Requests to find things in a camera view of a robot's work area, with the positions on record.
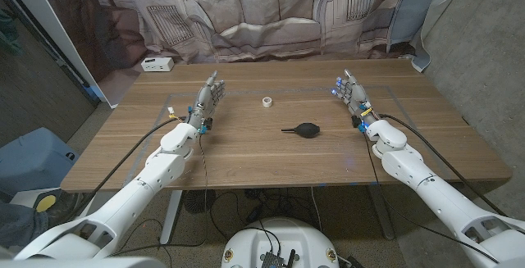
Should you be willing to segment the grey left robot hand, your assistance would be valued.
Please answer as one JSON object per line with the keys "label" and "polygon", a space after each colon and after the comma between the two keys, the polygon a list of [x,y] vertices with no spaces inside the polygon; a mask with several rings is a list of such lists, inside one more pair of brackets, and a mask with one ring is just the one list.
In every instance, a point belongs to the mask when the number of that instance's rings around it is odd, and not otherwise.
{"label": "grey left robot hand", "polygon": [[217,73],[217,70],[213,71],[199,90],[186,120],[189,125],[196,129],[200,128],[206,119],[212,118],[217,104],[224,95],[225,82],[223,80],[216,81]]}

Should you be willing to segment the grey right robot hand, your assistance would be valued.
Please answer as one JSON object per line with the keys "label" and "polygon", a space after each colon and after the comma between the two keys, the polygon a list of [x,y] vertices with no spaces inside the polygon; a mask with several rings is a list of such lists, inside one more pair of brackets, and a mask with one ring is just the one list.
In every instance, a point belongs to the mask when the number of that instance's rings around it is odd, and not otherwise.
{"label": "grey right robot hand", "polygon": [[369,125],[380,118],[374,112],[364,87],[349,69],[344,69],[344,73],[343,77],[336,78],[336,86],[331,90],[331,94],[348,107],[352,126],[364,132]]}

